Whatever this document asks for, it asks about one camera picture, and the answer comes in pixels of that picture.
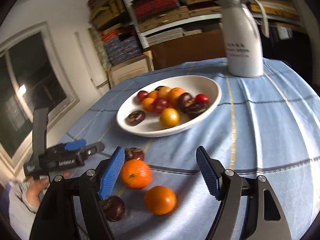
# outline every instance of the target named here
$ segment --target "bowl rim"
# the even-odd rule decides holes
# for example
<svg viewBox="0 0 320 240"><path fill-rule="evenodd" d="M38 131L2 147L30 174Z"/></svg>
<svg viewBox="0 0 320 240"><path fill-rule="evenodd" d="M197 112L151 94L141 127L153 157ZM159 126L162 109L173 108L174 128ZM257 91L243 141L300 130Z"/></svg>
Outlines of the bowl rim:
<svg viewBox="0 0 320 240"><path fill-rule="evenodd" d="M180 77L201 77L201 78L205 78L205 79L209 79L210 81L212 81L217 89L218 89L218 95L214 101L214 103L204 112L202 113L201 115L197 116L196 118L194 119L191 119L190 121L188 122L185 122L183 124L180 124L178 126L174 126L174 127L171 127L171 128L167 128L167 129L163 129L163 130L158 130L158 131L150 131L150 132L135 132L135 131L128 131L125 127L126 126L123 126L121 124L121 121L120 121L120 114L119 114L119 111L120 109L123 107L123 105L126 103L127 100L129 100L129 98L133 97L135 94L137 94L139 91L143 90L145 87L149 86L149 85L152 85L154 83L157 83L157 82L160 82L160 81L163 81L163 80L167 80L167 79L174 79L174 78L180 78ZM135 93L133 93L131 96L129 96L123 103L122 105L119 107L118 111L117 111L117 116L116 116L116 120L117 120L117 123L118 125L125 131L127 131L128 133L132 133L132 134L135 134L135 135L139 135L139 136L143 136L143 137L155 137L154 135L157 135L157 137L161 137L161 136L166 136L166 135L172 135L174 134L176 131L183 131L183 130L186 130L188 129L189 126L192 126L198 122L200 122L201 120L207 118L212 112L213 110L217 107L218 103L220 102L221 100L221 88L219 86L219 84L211 79L211 78L208 78L208 77L204 77L204 76L199 76L199 75L185 75L185 76L176 76L176 77L170 77L170 78L165 78L165 79L161 79L159 81L156 81L156 82L153 82L151 84L148 84L146 86L144 86L143 88L139 89L138 91L136 91Z"/></svg>

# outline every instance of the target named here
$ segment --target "white window frame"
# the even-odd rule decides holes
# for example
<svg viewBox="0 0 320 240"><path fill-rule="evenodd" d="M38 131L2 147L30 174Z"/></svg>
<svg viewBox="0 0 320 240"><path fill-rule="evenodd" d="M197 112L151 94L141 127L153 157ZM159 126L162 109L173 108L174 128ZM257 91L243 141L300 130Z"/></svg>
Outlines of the white window frame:
<svg viewBox="0 0 320 240"><path fill-rule="evenodd" d="M34 25L30 28L27 28L14 36L10 37L2 44L0 44L0 57L4 56L6 60L6 65L9 73L9 77L11 79L11 83L13 89L15 91L16 96L18 97L19 103L21 104L23 110L25 111L27 117L30 121L33 121L33 113L28 107L28 104L24 100L24 98L19 93L19 85L16 80L15 74L13 72L13 68L11 65L10 55L8 53L9 49L12 48L17 43L25 40L26 38L41 33L42 40L44 43L45 50L47 52L47 56L49 62L52 66L53 72L56 75L60 86L66 94L66 99L63 100L59 105L57 105L48 115L48 128L53 127L53 125L69 111L72 107L74 107L78 102L79 98L71 86L69 79L61 66L60 60L57 56L57 51L53 45L52 38L50 36L50 32L48 29L48 25L46 22ZM32 131L26 136L21 145L18 147L17 151L14 153L13 157L10 157L6 152L4 147L0 143L0 160L7 166L7 168L11 171L12 174L16 174L20 167L23 165L25 159L32 152Z"/></svg>

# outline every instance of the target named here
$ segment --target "window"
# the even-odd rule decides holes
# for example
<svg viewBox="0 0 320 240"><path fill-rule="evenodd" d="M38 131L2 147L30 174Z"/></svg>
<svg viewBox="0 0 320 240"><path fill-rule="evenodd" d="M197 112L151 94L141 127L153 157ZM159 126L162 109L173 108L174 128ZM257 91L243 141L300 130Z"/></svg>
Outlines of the window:
<svg viewBox="0 0 320 240"><path fill-rule="evenodd" d="M0 158L14 171L32 144L36 107L49 107L49 125L77 102L53 49L46 24L0 45Z"/></svg>

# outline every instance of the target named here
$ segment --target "wall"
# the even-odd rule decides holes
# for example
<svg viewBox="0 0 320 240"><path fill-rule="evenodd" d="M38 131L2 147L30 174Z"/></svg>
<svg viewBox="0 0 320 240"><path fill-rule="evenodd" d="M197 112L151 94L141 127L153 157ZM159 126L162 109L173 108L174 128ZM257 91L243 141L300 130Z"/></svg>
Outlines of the wall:
<svg viewBox="0 0 320 240"><path fill-rule="evenodd" d="M97 79L106 80L87 33L87 28L90 27L87 1L18 0L0 27L1 44L19 31L41 22L47 22L62 68L80 100L48 132L48 147L56 144L81 115L102 96L102 93L95 88L90 80L91 77L84 65L74 35L74 32L79 32L91 69L95 74L100 73L101 75L98 75ZM0 182L5 183L11 179L8 178L11 176L0 163Z"/></svg>
<svg viewBox="0 0 320 240"><path fill-rule="evenodd" d="M298 9L302 24L310 38L312 49L313 75L312 83L320 86L320 32L319 23L304 0L293 0Z"/></svg>

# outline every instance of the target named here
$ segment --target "blue tablecloth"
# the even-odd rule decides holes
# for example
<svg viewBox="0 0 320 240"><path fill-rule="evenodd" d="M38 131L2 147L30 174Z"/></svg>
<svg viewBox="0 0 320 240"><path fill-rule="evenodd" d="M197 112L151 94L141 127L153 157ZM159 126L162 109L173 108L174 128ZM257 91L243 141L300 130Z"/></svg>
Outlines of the blue tablecloth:
<svg viewBox="0 0 320 240"><path fill-rule="evenodd" d="M293 240L299 239L319 211L320 99L311 87L281 61L264 60L265 74L239 78L227 72L226 58L189 62L125 80L93 105L61 139L101 140L101 154L89 157L80 176L113 153L117 146L140 147L151 166L153 180L143 190L124 188L118 181L114 195L126 205L124 218L109 225L117 240L205 239L219 202L209 194L196 164L196 148L204 146L211 158L240 176L265 175L286 215ZM161 79L201 75L214 79L222 98L213 113L195 127L167 137L144 138L123 131L117 110L133 93ZM177 208L164 216L143 205L145 190L164 185L175 191ZM85 231L79 201L79 225ZM239 239L246 197L242 197L232 239Z"/></svg>

